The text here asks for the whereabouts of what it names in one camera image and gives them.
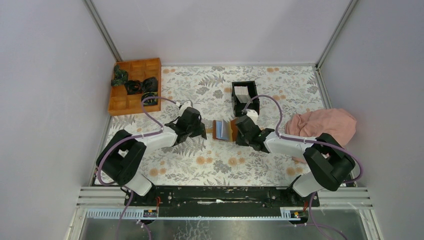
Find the brown leather card holder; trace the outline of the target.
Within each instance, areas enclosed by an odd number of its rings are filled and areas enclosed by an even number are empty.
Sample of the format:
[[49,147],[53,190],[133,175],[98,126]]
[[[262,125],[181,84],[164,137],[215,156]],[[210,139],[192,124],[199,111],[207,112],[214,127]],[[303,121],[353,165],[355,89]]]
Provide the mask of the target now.
[[231,121],[214,120],[212,122],[212,138],[214,140],[235,142],[237,135],[236,119]]

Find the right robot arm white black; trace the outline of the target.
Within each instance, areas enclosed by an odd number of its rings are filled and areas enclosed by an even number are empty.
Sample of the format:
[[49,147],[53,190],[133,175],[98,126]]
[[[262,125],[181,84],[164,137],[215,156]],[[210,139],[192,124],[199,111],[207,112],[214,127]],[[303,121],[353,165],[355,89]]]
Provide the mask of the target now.
[[317,138],[279,134],[271,128],[260,129],[247,115],[235,122],[242,140],[255,151],[283,154],[305,160],[310,171],[289,186],[287,201],[301,205],[310,194],[326,189],[336,191],[355,168],[355,160],[327,133]]

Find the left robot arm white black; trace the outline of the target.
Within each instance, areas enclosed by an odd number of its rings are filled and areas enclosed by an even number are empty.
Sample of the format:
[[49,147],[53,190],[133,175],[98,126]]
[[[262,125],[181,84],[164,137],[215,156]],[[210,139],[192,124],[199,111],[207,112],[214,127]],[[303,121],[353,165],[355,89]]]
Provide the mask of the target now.
[[155,192],[154,184],[139,172],[144,155],[197,136],[206,139],[206,128],[201,113],[191,106],[181,108],[177,119],[158,132],[132,135],[119,130],[96,160],[97,179],[101,185],[117,184],[130,190],[142,205],[148,206],[154,202]]

